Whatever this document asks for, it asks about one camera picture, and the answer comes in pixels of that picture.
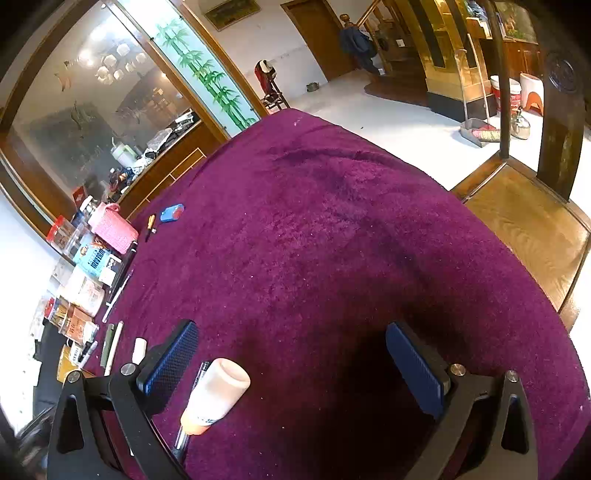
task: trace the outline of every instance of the wooden staircase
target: wooden staircase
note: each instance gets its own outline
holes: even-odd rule
[[[347,24],[348,15],[341,15]],[[365,92],[388,100],[427,105],[425,72],[410,31],[394,0],[374,0],[355,23],[374,41],[385,75],[370,75]]]

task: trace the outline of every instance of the bottle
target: bottle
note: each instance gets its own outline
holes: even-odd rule
[[[250,384],[250,377],[240,365],[227,358],[216,358],[191,392],[181,416],[185,433],[201,435],[224,418]]]

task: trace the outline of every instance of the blue textured pad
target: blue textured pad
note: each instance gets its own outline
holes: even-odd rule
[[[386,346],[418,406],[439,419],[443,413],[443,387],[395,323],[386,329]]]
[[[176,337],[144,386],[145,395],[154,395],[166,405],[177,388],[197,348],[197,326],[189,322]]]

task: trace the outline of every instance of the silver screw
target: silver screw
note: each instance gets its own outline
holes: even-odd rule
[[[519,375],[517,375],[515,370],[507,370],[507,372],[505,372],[505,377],[508,381],[513,383],[516,383],[519,380]]]
[[[131,375],[133,372],[135,372],[135,364],[125,364],[121,367],[121,373],[126,377]]]
[[[466,375],[466,367],[464,367],[461,364],[453,364],[450,368],[449,371],[454,374],[456,377],[463,377],[464,375]]]
[[[70,375],[68,375],[68,382],[70,382],[70,383],[78,382],[79,379],[80,379],[80,372],[78,370],[71,372]]]

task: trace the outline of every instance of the wooden cabinet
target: wooden cabinet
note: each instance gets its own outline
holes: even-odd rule
[[[481,38],[480,46],[488,75],[498,75],[499,69],[496,64],[495,50],[492,39]],[[519,74],[529,73],[534,77],[541,78],[543,75],[544,62],[537,43],[524,40],[505,39],[503,42],[505,58],[509,68],[509,77],[519,81]]]
[[[117,202],[121,216],[131,218],[191,168],[202,166],[207,161],[207,155],[211,155],[220,144],[207,126],[199,121],[131,184]]]

